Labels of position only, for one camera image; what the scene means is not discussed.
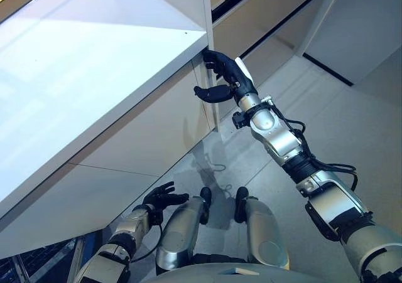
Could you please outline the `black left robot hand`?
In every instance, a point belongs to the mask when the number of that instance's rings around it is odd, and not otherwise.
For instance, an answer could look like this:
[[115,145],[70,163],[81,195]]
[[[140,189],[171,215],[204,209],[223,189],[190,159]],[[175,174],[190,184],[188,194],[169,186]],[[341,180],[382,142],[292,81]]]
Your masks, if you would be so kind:
[[188,193],[175,193],[174,182],[170,181],[151,190],[143,199],[142,204],[154,211],[163,211],[168,206],[177,206],[189,200]]

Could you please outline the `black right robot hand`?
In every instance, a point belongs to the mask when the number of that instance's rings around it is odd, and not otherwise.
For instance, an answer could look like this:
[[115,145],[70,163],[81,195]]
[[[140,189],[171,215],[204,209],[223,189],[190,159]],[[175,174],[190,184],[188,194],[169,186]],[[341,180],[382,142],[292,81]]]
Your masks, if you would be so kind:
[[210,88],[196,86],[193,90],[199,99],[211,104],[234,99],[238,104],[247,94],[253,93],[258,95],[258,91],[251,79],[246,76],[233,59],[213,50],[204,50],[202,56],[206,68],[222,76],[227,85],[218,85]]

